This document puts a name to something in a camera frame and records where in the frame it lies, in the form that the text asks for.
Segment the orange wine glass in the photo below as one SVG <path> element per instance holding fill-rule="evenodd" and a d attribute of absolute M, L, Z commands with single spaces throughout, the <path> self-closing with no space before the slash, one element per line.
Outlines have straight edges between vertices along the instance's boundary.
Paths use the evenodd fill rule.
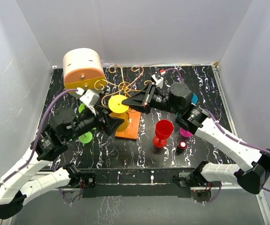
<path fill-rule="evenodd" d="M 127 113 L 129 106 L 122 104 L 126 99 L 127 97 L 124 95 L 114 95 L 108 102 L 108 106 L 111 110 L 110 116 L 124 119 L 122 125 L 118 127 L 117 132 L 123 132 L 129 124 L 129 115 Z"/>

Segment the red wine glass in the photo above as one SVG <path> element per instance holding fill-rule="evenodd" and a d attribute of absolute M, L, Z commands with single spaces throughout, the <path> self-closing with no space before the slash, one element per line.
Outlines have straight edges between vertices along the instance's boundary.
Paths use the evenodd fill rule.
<path fill-rule="evenodd" d="M 174 131 L 174 126 L 169 120 L 160 120 L 155 126 L 155 137 L 153 138 L 153 144 L 157 148 L 163 148 L 167 145 L 167 139 Z"/>

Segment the magenta wine glass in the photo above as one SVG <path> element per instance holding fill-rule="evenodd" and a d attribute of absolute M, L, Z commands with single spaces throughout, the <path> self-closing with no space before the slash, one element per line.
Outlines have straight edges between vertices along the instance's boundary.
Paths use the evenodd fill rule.
<path fill-rule="evenodd" d="M 183 137 L 186 137 L 186 138 L 193 136 L 193 134 L 191 132 L 189 132 L 183 128 L 180 128 L 179 132 Z"/>

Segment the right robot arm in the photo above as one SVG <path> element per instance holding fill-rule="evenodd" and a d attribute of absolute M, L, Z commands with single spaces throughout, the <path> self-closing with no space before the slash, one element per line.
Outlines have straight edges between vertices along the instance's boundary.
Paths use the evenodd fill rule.
<path fill-rule="evenodd" d="M 185 83 L 173 83 L 167 96 L 162 96 L 159 90 L 149 83 L 122 104 L 146 114 L 153 108 L 175 114 L 182 129 L 211 143 L 234 161 L 234 164 L 202 161 L 182 181 L 199 186 L 213 181 L 229 182 L 249 193 L 260 193 L 270 177 L 270 150 L 252 147 L 221 127 L 213 114 L 192 103 L 193 92 Z"/>

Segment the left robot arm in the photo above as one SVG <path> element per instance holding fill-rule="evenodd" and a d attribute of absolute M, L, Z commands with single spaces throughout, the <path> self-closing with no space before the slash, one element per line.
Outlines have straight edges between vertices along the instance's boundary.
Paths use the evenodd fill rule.
<path fill-rule="evenodd" d="M 38 132 L 26 153 L 0 178 L 0 219 L 17 214 L 34 198 L 64 186 L 77 187 L 90 176 L 81 172 L 74 163 L 33 180 L 32 177 L 43 167 L 53 162 L 68 150 L 68 143 L 81 135 L 99 128 L 112 135 L 124 119 L 112 117 L 106 110 L 94 114 L 85 108 L 76 115 L 72 108 L 62 108 L 51 116 L 43 131 Z"/>

